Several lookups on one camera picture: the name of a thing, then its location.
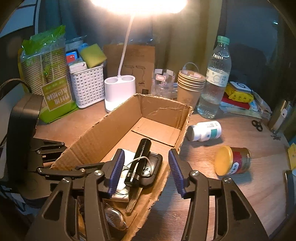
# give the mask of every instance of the green bottle cap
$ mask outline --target green bottle cap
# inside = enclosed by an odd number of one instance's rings
[[[230,40],[224,36],[218,36],[218,42],[229,45]]]

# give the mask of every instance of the white plastic basket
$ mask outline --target white plastic basket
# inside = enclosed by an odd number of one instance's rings
[[[103,64],[71,74],[76,104],[83,109],[105,99]]]

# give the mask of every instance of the yellow sponge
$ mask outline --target yellow sponge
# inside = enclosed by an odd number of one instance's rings
[[[80,56],[86,62],[88,68],[93,68],[107,59],[106,55],[97,44],[82,49],[80,51]]]

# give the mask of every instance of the stack of paper cups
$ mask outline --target stack of paper cups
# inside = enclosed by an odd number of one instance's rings
[[[195,107],[205,82],[206,77],[203,75],[190,70],[181,70],[178,76],[177,101]]]

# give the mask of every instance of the red book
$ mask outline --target red book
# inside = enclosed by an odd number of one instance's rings
[[[222,100],[223,102],[225,103],[228,103],[228,104],[233,104],[235,106],[238,106],[240,108],[244,108],[246,110],[248,110],[250,108],[250,105],[249,103],[242,103],[242,102],[238,102],[238,101],[235,101],[235,100],[231,100],[228,98],[228,94],[226,94],[226,92],[224,92],[224,95],[222,97]]]

